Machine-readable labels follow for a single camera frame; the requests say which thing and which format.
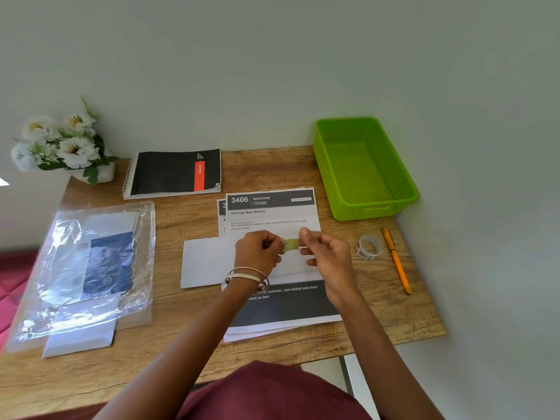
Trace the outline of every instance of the woman's left hand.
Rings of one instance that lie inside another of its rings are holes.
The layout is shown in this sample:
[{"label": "woman's left hand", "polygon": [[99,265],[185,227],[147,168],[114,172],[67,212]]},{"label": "woman's left hand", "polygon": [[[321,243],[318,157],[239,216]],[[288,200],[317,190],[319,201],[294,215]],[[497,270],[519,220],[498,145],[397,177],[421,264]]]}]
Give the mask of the woman's left hand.
[{"label": "woman's left hand", "polygon": [[[284,241],[269,231],[253,231],[235,243],[235,267],[255,268],[268,276],[276,264],[282,261]],[[238,273],[257,275],[255,271],[237,270]]]}]

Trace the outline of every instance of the stack of papers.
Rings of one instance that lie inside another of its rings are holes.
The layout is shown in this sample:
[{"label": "stack of papers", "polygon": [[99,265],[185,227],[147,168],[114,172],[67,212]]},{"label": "stack of papers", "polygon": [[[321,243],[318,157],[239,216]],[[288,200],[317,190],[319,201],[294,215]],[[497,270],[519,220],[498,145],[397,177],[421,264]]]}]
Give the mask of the stack of papers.
[{"label": "stack of papers", "polygon": [[[43,358],[111,345],[120,296],[132,287],[137,222],[135,211],[93,215],[73,241],[57,246],[52,279],[40,294],[46,305],[60,306]],[[84,326],[57,332],[69,324]]]},{"label": "stack of papers", "polygon": [[[245,233],[268,230],[283,239],[297,239],[301,227],[320,230],[312,188],[227,194],[218,200],[220,237],[187,240],[181,287],[222,283],[233,268],[235,242]],[[236,315],[225,342],[253,338],[310,324],[340,321],[326,296],[316,267],[298,250],[282,255],[270,274],[266,292],[251,297]]]}]

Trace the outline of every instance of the green plastic basket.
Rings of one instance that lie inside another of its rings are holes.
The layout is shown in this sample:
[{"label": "green plastic basket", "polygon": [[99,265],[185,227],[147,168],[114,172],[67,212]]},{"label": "green plastic basket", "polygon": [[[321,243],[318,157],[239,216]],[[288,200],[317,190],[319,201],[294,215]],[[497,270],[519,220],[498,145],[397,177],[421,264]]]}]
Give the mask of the green plastic basket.
[{"label": "green plastic basket", "polygon": [[399,155],[375,118],[320,119],[313,149],[333,217],[390,217],[418,197]]}]

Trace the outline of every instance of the woman's right hand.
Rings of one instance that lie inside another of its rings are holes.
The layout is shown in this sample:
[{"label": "woman's right hand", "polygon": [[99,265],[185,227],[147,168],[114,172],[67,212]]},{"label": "woman's right hand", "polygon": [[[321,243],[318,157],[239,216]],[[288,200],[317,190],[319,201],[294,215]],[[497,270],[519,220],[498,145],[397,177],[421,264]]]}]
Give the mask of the woman's right hand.
[{"label": "woman's right hand", "polygon": [[315,255],[308,265],[316,265],[325,280],[326,295],[335,307],[348,298],[361,295],[354,278],[352,253],[346,240],[337,239],[321,231],[300,230],[299,246],[302,255]]}]

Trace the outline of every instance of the orange pen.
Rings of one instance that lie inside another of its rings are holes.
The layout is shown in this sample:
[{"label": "orange pen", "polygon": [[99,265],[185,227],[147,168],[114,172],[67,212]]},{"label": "orange pen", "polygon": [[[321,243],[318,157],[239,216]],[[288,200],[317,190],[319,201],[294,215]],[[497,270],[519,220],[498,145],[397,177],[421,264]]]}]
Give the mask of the orange pen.
[{"label": "orange pen", "polygon": [[391,237],[391,233],[389,233],[388,228],[383,229],[383,236],[385,237],[387,247],[389,248],[389,252],[391,253],[393,261],[395,262],[396,270],[399,273],[400,281],[403,284],[402,287],[404,287],[405,292],[407,292],[409,295],[412,295],[410,284],[408,284],[407,276],[404,274],[404,269],[402,269],[403,266],[400,263],[399,255],[396,253],[395,243],[393,243],[393,238]]}]

